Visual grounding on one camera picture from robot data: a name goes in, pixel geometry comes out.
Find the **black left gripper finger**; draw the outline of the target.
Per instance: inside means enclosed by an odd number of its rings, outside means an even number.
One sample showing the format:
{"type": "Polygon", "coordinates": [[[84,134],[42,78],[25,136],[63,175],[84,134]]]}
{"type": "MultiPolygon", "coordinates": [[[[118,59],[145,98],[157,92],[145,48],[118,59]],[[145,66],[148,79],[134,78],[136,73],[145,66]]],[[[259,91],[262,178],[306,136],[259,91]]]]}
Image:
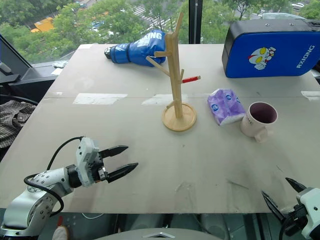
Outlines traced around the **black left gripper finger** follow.
{"type": "Polygon", "coordinates": [[[120,153],[122,153],[123,151],[125,151],[128,148],[129,147],[127,145],[113,146],[111,148],[101,150],[99,152],[99,156],[102,159],[107,158],[107,157],[113,157],[113,156],[119,155],[120,153]]]}
{"type": "Polygon", "coordinates": [[[127,174],[132,172],[138,165],[139,165],[138,162],[129,163],[129,164],[121,166],[120,168],[118,168],[115,171],[108,173],[107,177],[106,177],[107,182],[112,183],[112,182],[126,176],[127,174]]]}

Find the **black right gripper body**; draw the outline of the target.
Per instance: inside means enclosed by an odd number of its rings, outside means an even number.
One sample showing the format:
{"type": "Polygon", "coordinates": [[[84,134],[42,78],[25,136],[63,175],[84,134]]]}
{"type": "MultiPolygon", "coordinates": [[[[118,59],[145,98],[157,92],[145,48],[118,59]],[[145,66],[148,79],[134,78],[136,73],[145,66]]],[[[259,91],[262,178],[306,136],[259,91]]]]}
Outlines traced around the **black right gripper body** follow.
{"type": "Polygon", "coordinates": [[[293,211],[288,213],[288,217],[283,223],[284,234],[288,237],[293,236],[307,225],[307,209],[302,204],[293,207],[293,211]]]}

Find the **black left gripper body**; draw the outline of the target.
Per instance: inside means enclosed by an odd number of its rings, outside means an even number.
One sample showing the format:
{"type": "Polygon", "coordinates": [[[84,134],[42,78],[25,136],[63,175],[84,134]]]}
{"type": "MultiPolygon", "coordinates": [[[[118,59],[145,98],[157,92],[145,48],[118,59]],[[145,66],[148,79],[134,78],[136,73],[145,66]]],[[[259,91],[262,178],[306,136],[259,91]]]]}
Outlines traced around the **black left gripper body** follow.
{"type": "Polygon", "coordinates": [[[104,158],[110,156],[110,150],[105,149],[98,152],[92,162],[92,178],[95,183],[106,181],[108,179],[108,172],[104,166],[104,158]]]}

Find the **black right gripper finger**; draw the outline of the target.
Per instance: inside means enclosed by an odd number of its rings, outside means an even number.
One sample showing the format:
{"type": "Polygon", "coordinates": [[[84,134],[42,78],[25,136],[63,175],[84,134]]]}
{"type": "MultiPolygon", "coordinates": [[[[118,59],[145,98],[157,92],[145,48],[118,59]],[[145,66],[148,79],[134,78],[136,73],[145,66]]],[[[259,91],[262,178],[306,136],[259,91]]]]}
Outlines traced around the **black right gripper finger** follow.
{"type": "Polygon", "coordinates": [[[281,211],[278,209],[278,205],[273,201],[273,199],[264,191],[261,192],[262,197],[271,211],[271,213],[279,220],[284,221],[286,217],[281,213],[281,211]]]}
{"type": "Polygon", "coordinates": [[[305,185],[292,178],[286,177],[285,179],[297,193],[300,193],[307,188],[305,185]]]}

